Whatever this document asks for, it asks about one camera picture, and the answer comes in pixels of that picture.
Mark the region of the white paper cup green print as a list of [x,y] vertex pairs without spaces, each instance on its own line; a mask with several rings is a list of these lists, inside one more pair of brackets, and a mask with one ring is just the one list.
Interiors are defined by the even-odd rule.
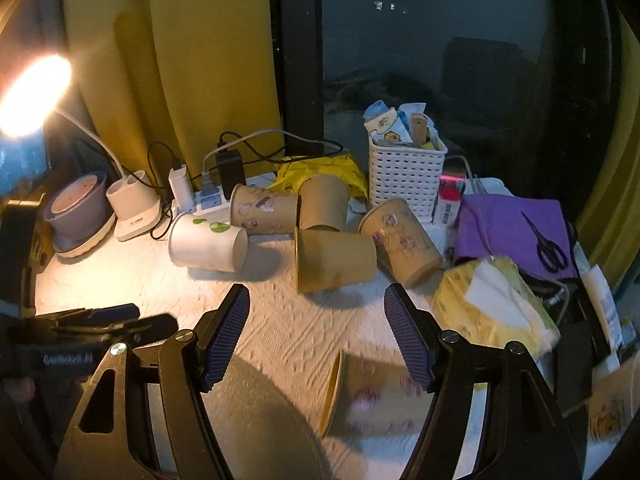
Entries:
[[168,255],[175,266],[238,273],[248,251],[246,229],[180,214],[169,231]]

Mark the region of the brown printed cup lying right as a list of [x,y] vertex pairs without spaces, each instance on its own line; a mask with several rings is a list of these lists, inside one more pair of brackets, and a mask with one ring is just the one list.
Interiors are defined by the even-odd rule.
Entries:
[[401,198],[386,200],[360,221],[360,234],[373,238],[378,263],[405,288],[419,286],[442,264],[442,255]]

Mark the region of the brown printed cup lying left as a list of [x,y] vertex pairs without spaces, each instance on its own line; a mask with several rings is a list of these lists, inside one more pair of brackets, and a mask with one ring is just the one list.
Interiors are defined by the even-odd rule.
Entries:
[[297,194],[242,184],[231,194],[230,222],[250,235],[292,234],[297,215]]

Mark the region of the plain brown cup lying centre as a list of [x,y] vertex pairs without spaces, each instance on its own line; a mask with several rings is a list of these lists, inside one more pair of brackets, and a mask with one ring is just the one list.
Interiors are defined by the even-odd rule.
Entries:
[[297,229],[294,242],[299,294],[367,283],[375,277],[376,248],[369,235]]

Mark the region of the plain brown cup upright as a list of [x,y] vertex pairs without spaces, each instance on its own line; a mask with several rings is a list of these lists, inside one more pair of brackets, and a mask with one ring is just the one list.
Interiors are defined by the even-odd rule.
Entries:
[[347,185],[332,174],[315,174],[299,189],[301,230],[345,231],[349,192]]

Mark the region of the yellow tissue pack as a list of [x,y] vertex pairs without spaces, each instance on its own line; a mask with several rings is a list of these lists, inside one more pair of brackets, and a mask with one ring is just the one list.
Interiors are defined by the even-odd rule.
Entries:
[[560,341],[555,322],[506,257],[475,259],[445,271],[430,305],[441,328],[472,344],[502,348],[517,340],[537,359]]

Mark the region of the purple cloth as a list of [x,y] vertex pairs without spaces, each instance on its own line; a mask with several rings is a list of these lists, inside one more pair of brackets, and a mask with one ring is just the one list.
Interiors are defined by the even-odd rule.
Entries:
[[[524,220],[524,211],[537,229],[558,244],[568,267],[548,272],[536,253],[536,237]],[[465,195],[458,215],[454,260],[462,262],[488,256],[508,257],[518,268],[543,281],[577,278],[570,227],[557,200],[535,200],[498,194]]]

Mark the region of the purple bowl on saucer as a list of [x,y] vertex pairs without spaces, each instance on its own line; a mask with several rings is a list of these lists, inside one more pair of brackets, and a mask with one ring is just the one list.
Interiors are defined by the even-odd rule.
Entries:
[[52,245],[60,258],[85,255],[111,231],[115,213],[106,198],[106,184],[104,171],[90,172],[48,200],[43,219],[53,230]]

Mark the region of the white charger plug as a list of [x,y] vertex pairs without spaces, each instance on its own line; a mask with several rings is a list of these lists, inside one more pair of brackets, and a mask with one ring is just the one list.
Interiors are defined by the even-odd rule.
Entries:
[[181,165],[178,168],[172,168],[168,174],[168,183],[171,188],[171,193],[174,196],[178,211],[194,211],[194,193],[186,165]]

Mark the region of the pink white small box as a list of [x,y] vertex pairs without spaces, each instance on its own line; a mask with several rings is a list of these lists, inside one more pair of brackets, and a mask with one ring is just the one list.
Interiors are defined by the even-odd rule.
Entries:
[[458,218],[465,178],[442,174],[439,179],[437,198],[433,214],[436,226],[453,226]]

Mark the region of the black power adapter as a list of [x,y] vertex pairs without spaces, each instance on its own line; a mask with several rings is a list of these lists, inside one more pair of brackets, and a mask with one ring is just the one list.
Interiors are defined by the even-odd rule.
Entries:
[[215,155],[224,198],[231,200],[237,185],[246,185],[242,156],[236,148],[225,148]]

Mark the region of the yellow plastic bag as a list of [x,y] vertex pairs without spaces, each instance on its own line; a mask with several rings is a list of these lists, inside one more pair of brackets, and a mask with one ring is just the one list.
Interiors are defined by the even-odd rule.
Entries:
[[346,184],[349,196],[356,200],[369,198],[368,180],[351,154],[312,159],[286,158],[276,168],[276,178],[268,188],[278,192],[297,193],[302,185],[318,174],[338,177]]

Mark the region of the white plastic lattice basket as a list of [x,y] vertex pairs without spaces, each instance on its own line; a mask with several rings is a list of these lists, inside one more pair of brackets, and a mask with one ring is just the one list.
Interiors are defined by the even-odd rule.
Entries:
[[440,139],[434,150],[369,141],[369,205],[401,198],[423,223],[431,223],[439,179],[448,148]]

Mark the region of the white desk lamp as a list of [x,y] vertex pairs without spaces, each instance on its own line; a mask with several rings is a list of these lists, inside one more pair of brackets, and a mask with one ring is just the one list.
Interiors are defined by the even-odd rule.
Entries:
[[104,141],[60,107],[72,79],[72,66],[67,58],[58,54],[35,58],[2,93],[1,133],[10,139],[26,138],[42,130],[48,118],[57,114],[99,144],[120,174],[106,190],[106,199],[116,216],[115,236],[126,242],[151,231],[160,220],[160,196],[150,189],[151,183],[142,178],[140,171],[125,174],[124,166]]

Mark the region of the yellow curtain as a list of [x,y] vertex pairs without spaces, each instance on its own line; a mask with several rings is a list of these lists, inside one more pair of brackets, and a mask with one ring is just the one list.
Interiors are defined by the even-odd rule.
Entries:
[[269,0],[63,0],[73,77],[96,133],[131,169],[192,172],[221,133],[282,148]]

